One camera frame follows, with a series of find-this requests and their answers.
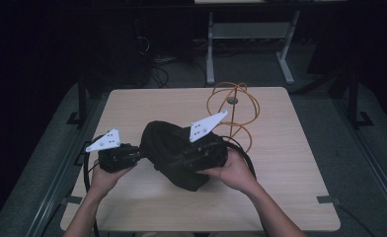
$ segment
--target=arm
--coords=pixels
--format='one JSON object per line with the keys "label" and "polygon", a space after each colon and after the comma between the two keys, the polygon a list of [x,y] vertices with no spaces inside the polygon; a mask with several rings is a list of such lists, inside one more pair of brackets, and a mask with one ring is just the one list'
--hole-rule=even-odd
{"label": "arm", "polygon": [[96,212],[102,199],[114,188],[119,178],[133,168],[127,168],[110,174],[102,170],[97,164],[98,161],[95,161],[96,167],[93,170],[91,188],[65,231],[65,237],[90,236],[93,224],[95,223]]}
{"label": "arm", "polygon": [[255,206],[270,237],[306,236],[258,183],[243,158],[236,151],[228,150],[228,159],[224,167],[212,168],[199,173],[216,177],[228,187],[245,194]]}

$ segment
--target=dark background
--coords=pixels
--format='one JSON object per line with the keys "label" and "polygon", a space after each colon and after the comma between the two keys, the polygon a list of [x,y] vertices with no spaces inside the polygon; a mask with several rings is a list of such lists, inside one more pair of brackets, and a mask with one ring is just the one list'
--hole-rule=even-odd
{"label": "dark background", "polygon": [[[82,75],[93,97],[113,88],[142,87],[154,55],[137,53],[136,35],[149,36],[156,52],[184,57],[192,56],[192,39],[206,37],[207,15],[201,12],[150,12],[139,21],[137,14],[70,15],[70,7],[86,6],[85,1],[71,3],[0,1],[0,209],[61,99]],[[295,40],[319,42],[311,73],[328,73],[351,58],[359,81],[387,114],[387,1],[381,3],[305,10]],[[234,16],[247,21],[257,15]],[[176,25],[175,17],[180,19]]]}

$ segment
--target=desk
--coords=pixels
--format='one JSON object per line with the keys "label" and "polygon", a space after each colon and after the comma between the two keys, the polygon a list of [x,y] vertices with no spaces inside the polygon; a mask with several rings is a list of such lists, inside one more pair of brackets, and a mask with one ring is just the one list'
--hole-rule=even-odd
{"label": "desk", "polygon": [[[331,203],[318,203],[327,196],[323,179],[289,96],[283,88],[249,88],[259,101],[261,114],[246,126],[253,136],[249,155],[257,178],[285,213],[303,230],[337,230],[340,221]],[[146,124],[164,120],[179,126],[208,117],[206,100],[212,88],[141,89],[111,92],[95,137],[113,127],[121,142],[139,145]],[[214,96],[211,112],[221,104]],[[252,104],[238,95],[235,121],[249,120]],[[224,107],[231,113],[231,107]],[[228,127],[215,133],[225,135]],[[235,137],[243,146],[248,139]],[[97,153],[90,156],[90,164]],[[84,197],[80,173],[72,195]],[[78,204],[68,203],[61,228],[66,229]],[[197,192],[175,187],[153,165],[142,159],[119,180],[99,207],[98,226],[110,231],[260,231],[262,226],[252,203],[240,192],[211,179]]]}

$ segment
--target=white tag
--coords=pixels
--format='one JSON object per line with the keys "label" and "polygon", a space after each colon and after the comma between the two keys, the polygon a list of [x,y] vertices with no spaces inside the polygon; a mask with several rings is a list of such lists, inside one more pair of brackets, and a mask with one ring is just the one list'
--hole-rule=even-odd
{"label": "white tag", "polygon": [[99,138],[95,143],[86,147],[86,152],[106,150],[120,146],[119,131],[117,128],[110,130],[103,137]]}
{"label": "white tag", "polygon": [[195,142],[203,136],[209,134],[218,125],[218,123],[227,116],[227,114],[227,110],[224,110],[208,118],[193,122],[191,126],[190,142]]}

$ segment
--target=wire frame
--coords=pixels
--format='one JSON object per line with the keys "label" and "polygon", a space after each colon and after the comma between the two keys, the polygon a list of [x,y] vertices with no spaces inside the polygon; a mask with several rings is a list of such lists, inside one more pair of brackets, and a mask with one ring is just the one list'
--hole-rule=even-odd
{"label": "wire frame", "polygon": [[[209,108],[210,101],[218,94],[225,95],[225,97],[223,97],[224,99],[222,100],[217,113],[221,112],[224,106],[230,106],[232,108],[230,120],[229,121],[224,120],[220,122],[218,126],[227,125],[230,127],[230,133],[227,136],[228,140],[236,141],[234,137],[240,131],[242,130],[245,131],[249,137],[249,145],[247,149],[245,149],[245,151],[248,152],[252,148],[253,138],[252,138],[251,132],[246,128],[246,125],[256,120],[259,114],[261,113],[261,107],[259,105],[258,100],[247,91],[247,85],[245,83],[235,84],[232,82],[221,82],[215,85],[214,89],[212,90],[212,94],[208,97],[208,100],[206,101],[206,109],[208,110],[208,113],[210,115],[215,114],[215,113],[212,113],[211,109]],[[239,102],[239,99],[238,99],[239,94],[246,95],[254,108],[254,112],[252,113],[252,118],[244,122],[235,121],[235,113],[236,113],[236,107],[238,107],[237,104]]]}

